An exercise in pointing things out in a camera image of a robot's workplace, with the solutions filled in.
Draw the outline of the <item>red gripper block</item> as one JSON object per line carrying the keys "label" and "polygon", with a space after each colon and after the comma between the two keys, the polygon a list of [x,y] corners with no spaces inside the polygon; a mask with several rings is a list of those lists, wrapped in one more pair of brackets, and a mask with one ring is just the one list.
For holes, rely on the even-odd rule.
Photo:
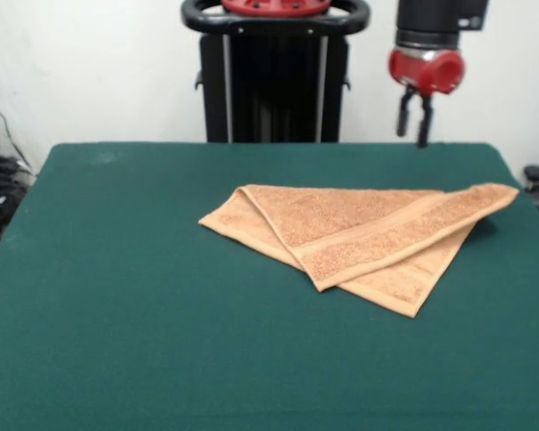
{"label": "red gripper block", "polygon": [[449,94],[462,82],[465,75],[465,62],[458,50],[425,50],[417,48],[395,48],[389,57],[389,73],[395,82],[405,87],[400,99],[396,123],[396,135],[406,135],[409,121],[409,103],[414,90],[422,94],[417,147],[426,148],[433,119],[431,94]]}

